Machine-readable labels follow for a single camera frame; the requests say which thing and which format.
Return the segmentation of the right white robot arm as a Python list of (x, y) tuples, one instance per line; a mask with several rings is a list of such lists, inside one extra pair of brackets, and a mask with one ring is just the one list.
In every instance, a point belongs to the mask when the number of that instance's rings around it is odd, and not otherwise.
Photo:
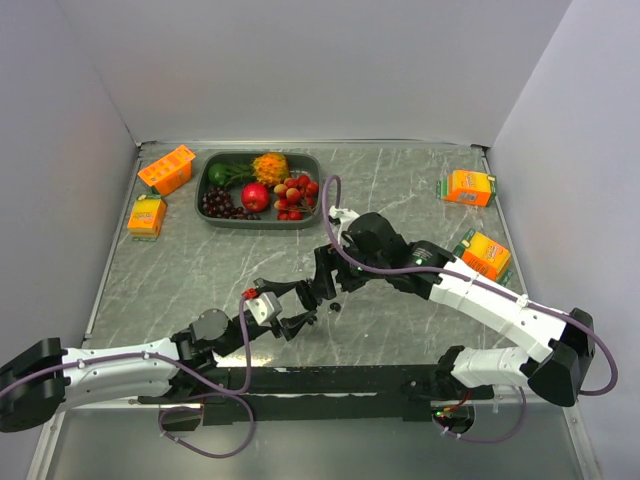
[(594, 356), (591, 316), (532, 302), (482, 277), (461, 258), (428, 241), (406, 242), (378, 213), (330, 208), (323, 217), (337, 264), (331, 284), (358, 289), (382, 279), (396, 290), (452, 308), (511, 341), (502, 349), (454, 346), (441, 357), (438, 390), (528, 387), (547, 402), (573, 406)]

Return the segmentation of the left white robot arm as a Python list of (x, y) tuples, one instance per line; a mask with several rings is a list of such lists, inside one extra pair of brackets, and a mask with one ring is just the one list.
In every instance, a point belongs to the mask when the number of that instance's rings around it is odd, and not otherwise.
[(217, 358), (238, 349), (249, 354), (251, 341), (266, 333), (293, 339), (314, 322), (320, 303), (307, 280), (258, 279), (242, 294), (236, 317), (210, 309), (170, 337), (110, 349), (65, 348), (59, 338), (40, 340), (1, 368), (1, 430), (29, 430), (66, 410), (126, 397), (184, 402), (198, 385), (244, 394), (252, 369), (245, 369), (239, 386), (228, 387), (206, 376)]

